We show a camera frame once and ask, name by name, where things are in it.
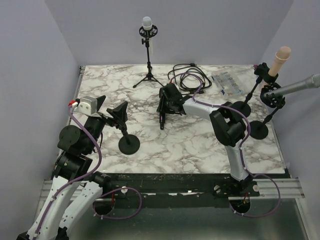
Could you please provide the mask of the beige microphone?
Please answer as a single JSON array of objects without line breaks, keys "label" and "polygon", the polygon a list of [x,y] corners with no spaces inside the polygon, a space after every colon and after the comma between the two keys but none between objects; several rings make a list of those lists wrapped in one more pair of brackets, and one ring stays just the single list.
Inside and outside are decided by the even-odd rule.
[{"label": "beige microphone", "polygon": [[283,64],[290,58],[292,50],[288,46],[282,46],[279,50],[275,53],[275,59],[268,71],[268,75],[271,77],[275,77],[280,69],[282,68]]}]

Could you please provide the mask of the black tripod mic stand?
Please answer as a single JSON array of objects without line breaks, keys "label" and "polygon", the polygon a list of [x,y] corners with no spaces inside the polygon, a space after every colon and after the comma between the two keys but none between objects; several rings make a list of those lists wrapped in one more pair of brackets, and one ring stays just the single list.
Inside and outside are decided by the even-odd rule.
[{"label": "black tripod mic stand", "polygon": [[146,48],[146,57],[147,57],[147,62],[146,62],[146,66],[147,66],[147,74],[145,75],[145,77],[143,79],[141,79],[138,83],[136,83],[135,85],[133,85],[133,88],[135,89],[139,84],[141,84],[142,82],[155,82],[160,84],[162,87],[164,86],[162,83],[159,82],[158,79],[156,79],[152,73],[152,65],[151,65],[151,60],[150,60],[150,54],[149,54],[149,41],[151,40],[151,38],[155,37],[158,33],[158,28],[152,24],[152,30],[150,31],[150,33],[146,33],[143,29],[143,27],[141,26],[139,29],[139,35],[142,37],[141,39],[141,44],[145,46]]}]

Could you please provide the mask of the white microphone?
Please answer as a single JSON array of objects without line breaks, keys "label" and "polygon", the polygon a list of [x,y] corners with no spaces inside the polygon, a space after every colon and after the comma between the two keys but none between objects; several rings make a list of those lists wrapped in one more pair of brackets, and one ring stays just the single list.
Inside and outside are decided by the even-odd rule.
[{"label": "white microphone", "polygon": [[[153,23],[152,23],[152,20],[149,16],[145,16],[143,19],[142,19],[142,28],[143,30],[145,31],[146,34],[149,34],[152,30],[152,26],[153,26]],[[149,48],[148,48],[148,51],[149,51],[149,54],[152,55],[153,54],[153,44],[152,44],[152,41],[149,40]]]}]

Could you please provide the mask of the round-base stand with clip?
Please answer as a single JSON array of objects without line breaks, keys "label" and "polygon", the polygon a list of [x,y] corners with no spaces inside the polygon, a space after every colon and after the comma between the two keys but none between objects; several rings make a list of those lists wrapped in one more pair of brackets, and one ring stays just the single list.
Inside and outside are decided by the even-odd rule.
[{"label": "round-base stand with clip", "polygon": [[233,109],[241,112],[245,117],[248,117],[251,114],[251,107],[249,106],[248,102],[252,98],[253,93],[256,90],[256,88],[258,86],[261,87],[262,82],[266,83],[267,85],[273,84],[279,76],[278,73],[276,73],[275,75],[271,74],[270,68],[268,67],[268,65],[265,62],[255,66],[254,74],[257,76],[257,79],[255,81],[255,85],[252,88],[252,90],[247,94],[247,96],[245,97],[245,100],[244,101],[237,101],[237,102],[233,103],[231,106]]}]

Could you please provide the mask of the black microphone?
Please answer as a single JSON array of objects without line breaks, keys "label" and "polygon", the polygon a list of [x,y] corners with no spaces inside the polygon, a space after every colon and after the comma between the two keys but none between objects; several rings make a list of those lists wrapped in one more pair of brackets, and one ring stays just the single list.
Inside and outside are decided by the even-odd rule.
[{"label": "black microphone", "polygon": [[166,122],[166,114],[164,112],[159,113],[159,126],[161,130],[164,130]]}]

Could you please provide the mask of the black round-base mic stand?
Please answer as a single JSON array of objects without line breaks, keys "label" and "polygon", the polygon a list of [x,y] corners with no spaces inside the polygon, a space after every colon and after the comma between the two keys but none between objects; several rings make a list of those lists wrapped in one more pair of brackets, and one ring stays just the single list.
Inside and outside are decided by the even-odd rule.
[{"label": "black round-base mic stand", "polygon": [[118,142],[120,152],[125,155],[135,154],[140,148],[140,140],[136,135],[128,134],[127,125],[124,122],[119,125],[119,129],[122,133]]}]

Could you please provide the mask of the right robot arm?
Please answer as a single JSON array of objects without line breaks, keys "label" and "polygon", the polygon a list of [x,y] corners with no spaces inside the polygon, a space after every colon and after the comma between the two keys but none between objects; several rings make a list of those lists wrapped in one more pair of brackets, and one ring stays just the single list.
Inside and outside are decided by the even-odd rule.
[{"label": "right robot arm", "polygon": [[225,146],[230,165],[230,191],[241,196],[248,190],[248,184],[253,179],[248,172],[242,150],[246,139],[246,116],[233,108],[231,102],[222,105],[201,102],[194,96],[183,96],[173,83],[168,83],[159,90],[159,126],[163,130],[166,114],[191,115],[211,122],[216,139]]}]

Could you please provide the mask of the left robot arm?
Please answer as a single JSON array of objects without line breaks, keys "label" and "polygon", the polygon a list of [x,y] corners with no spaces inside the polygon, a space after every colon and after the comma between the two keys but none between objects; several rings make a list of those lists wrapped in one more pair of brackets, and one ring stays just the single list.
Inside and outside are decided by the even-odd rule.
[{"label": "left robot arm", "polygon": [[18,235],[19,240],[67,240],[74,224],[98,198],[107,197],[111,191],[110,179],[89,170],[93,152],[102,161],[98,139],[103,137],[105,126],[115,127],[122,133],[118,148],[132,155],[140,148],[140,141],[128,134],[126,121],[128,102],[113,109],[109,116],[99,110],[106,99],[82,97],[68,105],[68,114],[76,123],[65,126],[59,133],[57,147],[62,151],[53,171],[52,185],[44,205],[32,227]]}]

